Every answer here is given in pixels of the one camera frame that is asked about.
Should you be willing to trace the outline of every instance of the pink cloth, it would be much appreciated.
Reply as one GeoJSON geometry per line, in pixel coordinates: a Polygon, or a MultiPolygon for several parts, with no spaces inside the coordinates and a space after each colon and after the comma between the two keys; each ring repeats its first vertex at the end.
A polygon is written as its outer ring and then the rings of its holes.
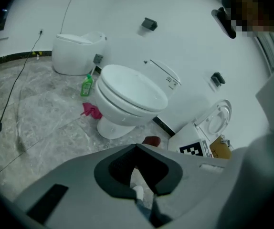
{"type": "Polygon", "coordinates": [[[91,103],[83,103],[84,112],[81,115],[85,114],[89,116],[90,114],[95,120],[99,120],[102,118],[102,114],[98,110],[97,106],[92,105],[91,103]]]}

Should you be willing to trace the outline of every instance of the black baseboard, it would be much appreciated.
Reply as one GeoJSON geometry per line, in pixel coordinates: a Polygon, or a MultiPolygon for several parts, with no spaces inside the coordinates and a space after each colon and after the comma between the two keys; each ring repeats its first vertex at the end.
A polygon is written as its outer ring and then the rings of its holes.
{"type": "MultiPolygon", "coordinates": [[[[52,54],[52,51],[41,51],[41,52],[42,52],[41,57],[51,56],[51,54],[52,54]]],[[[0,57],[0,64],[6,63],[9,61],[13,61],[13,60],[17,60],[17,59],[26,59],[28,57],[28,54],[29,54],[29,52],[20,52],[20,53],[15,53],[15,54],[10,54],[10,55],[4,56],[4,57],[0,57]]],[[[29,57],[34,58],[34,57],[36,57],[36,54],[31,54],[29,57]]],[[[98,74],[101,73],[101,70],[102,69],[100,67],[98,67],[98,66],[95,67],[95,71],[98,72],[98,74]]],[[[153,119],[153,121],[156,124],[158,124],[159,127],[161,129],[163,129],[166,133],[168,133],[170,136],[175,135],[175,132],[170,127],[168,127],[165,123],[163,123],[161,121],[161,119],[159,119],[158,117],[155,117],[153,119]]]]}
{"type": "MultiPolygon", "coordinates": [[[[41,54],[41,57],[43,56],[51,56],[52,54],[52,51],[41,51],[42,54],[41,54]]],[[[20,53],[15,53],[15,54],[10,54],[10,55],[7,55],[7,56],[3,56],[3,57],[0,57],[0,64],[1,63],[6,63],[6,62],[9,62],[9,61],[13,61],[13,60],[17,60],[17,59],[26,59],[28,57],[28,54],[29,52],[20,52],[20,53]]],[[[29,58],[34,58],[36,57],[36,54],[30,54],[29,58]]]]}

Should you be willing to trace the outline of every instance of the toilet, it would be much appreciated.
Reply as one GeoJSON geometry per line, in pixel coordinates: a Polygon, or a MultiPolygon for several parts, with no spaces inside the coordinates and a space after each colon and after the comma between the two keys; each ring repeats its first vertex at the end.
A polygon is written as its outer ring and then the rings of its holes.
{"type": "Polygon", "coordinates": [[[106,40],[106,36],[98,31],[84,36],[57,34],[52,49],[54,70],[66,75],[88,74],[95,67],[95,55],[103,54],[106,40]]]}
{"type": "Polygon", "coordinates": [[[232,115],[232,105],[228,100],[216,102],[201,117],[185,125],[168,142],[168,150],[180,152],[181,147],[204,140],[209,147],[228,126],[232,115]]]}
{"type": "Polygon", "coordinates": [[[149,61],[142,72],[107,65],[95,84],[95,103],[103,117],[97,129],[115,139],[159,115],[180,86],[179,77],[161,62],[149,61]]]}

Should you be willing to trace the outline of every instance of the toilet base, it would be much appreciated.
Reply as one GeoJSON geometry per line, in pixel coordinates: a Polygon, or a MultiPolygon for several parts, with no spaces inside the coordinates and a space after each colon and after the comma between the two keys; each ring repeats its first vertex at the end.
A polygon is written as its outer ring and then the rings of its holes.
{"type": "Polygon", "coordinates": [[[102,137],[107,139],[116,139],[124,136],[135,128],[135,126],[117,125],[104,116],[100,119],[97,129],[102,137]]]}

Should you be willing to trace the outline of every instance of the marble floor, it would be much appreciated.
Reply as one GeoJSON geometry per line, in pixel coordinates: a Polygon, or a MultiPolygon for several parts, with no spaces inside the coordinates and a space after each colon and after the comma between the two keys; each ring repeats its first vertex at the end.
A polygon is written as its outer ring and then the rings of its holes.
{"type": "MultiPolygon", "coordinates": [[[[24,61],[0,64],[0,117],[24,61]]],[[[89,97],[80,96],[83,79],[84,76],[56,73],[51,57],[27,61],[15,84],[0,133],[0,193],[9,200],[58,165],[78,156],[141,143],[148,135],[159,136],[160,148],[167,148],[169,135],[154,122],[138,126],[119,139],[101,137],[96,129],[98,121],[80,116],[82,103],[95,104],[94,89],[89,97]]],[[[137,170],[131,181],[144,187],[144,202],[150,207],[153,193],[137,170]]]]}

